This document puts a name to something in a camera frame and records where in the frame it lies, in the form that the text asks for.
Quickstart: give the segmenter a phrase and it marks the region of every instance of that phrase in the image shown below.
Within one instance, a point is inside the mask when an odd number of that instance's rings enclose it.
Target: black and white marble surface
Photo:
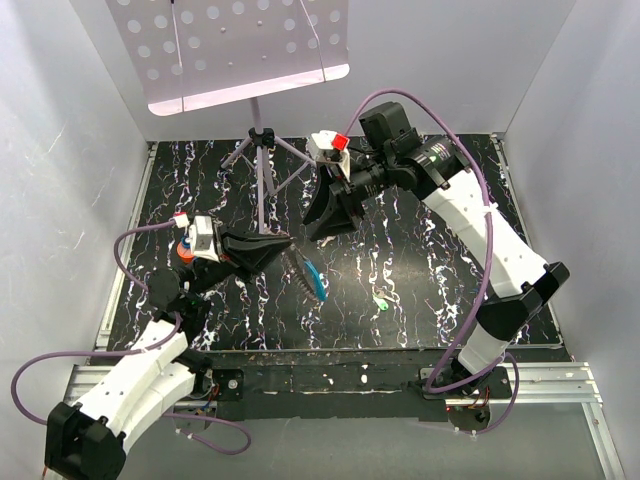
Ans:
[[[488,135],[461,140],[482,166],[490,193],[518,232],[520,219]],[[290,140],[304,150],[306,139]],[[255,149],[245,151],[231,173],[218,172],[236,141],[162,142],[158,146],[140,225],[174,213],[208,212],[238,229],[257,230]],[[277,182],[301,162],[278,148],[271,157]],[[274,262],[253,284],[228,278],[209,293],[213,307],[194,346],[209,350],[429,348],[448,345],[471,308],[481,269],[470,252],[433,212],[404,191],[390,189],[369,200],[357,232],[321,242],[307,240],[302,216],[315,188],[307,168],[277,197],[266,201],[268,227],[286,232],[321,273],[328,299],[315,305]],[[141,234],[129,268],[144,278],[150,270],[180,262],[178,229]],[[373,286],[394,298],[387,311],[373,300]],[[109,348],[132,345],[151,317],[142,290],[123,286]],[[558,344],[545,309],[526,327],[521,344]]]

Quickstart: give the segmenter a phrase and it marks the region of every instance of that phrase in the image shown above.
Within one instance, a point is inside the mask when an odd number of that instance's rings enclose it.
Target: gray wall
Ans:
[[[67,1],[0,6],[0,477],[27,479],[45,429],[13,407],[9,382],[33,356],[92,346],[146,144]],[[28,372],[28,408],[46,417],[80,360]]]
[[[151,114],[105,0],[71,2],[147,140],[246,135],[248,102]],[[349,75],[264,97],[265,122],[280,136],[340,130],[367,94],[402,87],[460,133],[505,131],[574,2],[351,0]],[[420,129],[437,131],[413,106],[409,115]]]
[[[640,478],[640,4],[578,0],[507,136],[534,246],[572,272],[554,306]]]
[[[120,480],[477,480],[602,479],[580,405],[518,404],[477,441],[411,419],[246,422],[251,448],[225,457],[178,436],[160,420],[134,445]],[[242,436],[214,426],[204,434],[227,448]]]

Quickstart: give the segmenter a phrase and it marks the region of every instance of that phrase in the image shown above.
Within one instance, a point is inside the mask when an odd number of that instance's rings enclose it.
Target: round hole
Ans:
[[[138,47],[138,55],[140,55],[142,58],[147,58],[151,56],[151,50],[149,50],[149,47],[145,46],[145,45],[141,45]]]
[[[131,33],[139,33],[140,30],[142,30],[142,26],[137,20],[129,20],[127,22],[127,28]]]
[[[162,49],[167,53],[173,53],[176,51],[176,44],[170,40],[167,40],[162,44]]]
[[[220,10],[218,9],[218,7],[207,8],[207,17],[209,17],[211,20],[215,20],[219,16],[220,16]]]
[[[155,23],[156,27],[158,28],[167,28],[167,25],[169,25],[167,18],[163,17],[162,15],[158,15],[156,18],[154,18],[153,23]]]
[[[193,22],[193,13],[191,13],[189,10],[185,10],[180,14],[180,18],[184,23],[188,25]]]
[[[244,13],[244,3],[242,2],[236,2],[231,6],[231,10],[233,10],[233,13],[235,13],[236,15],[242,15]]]

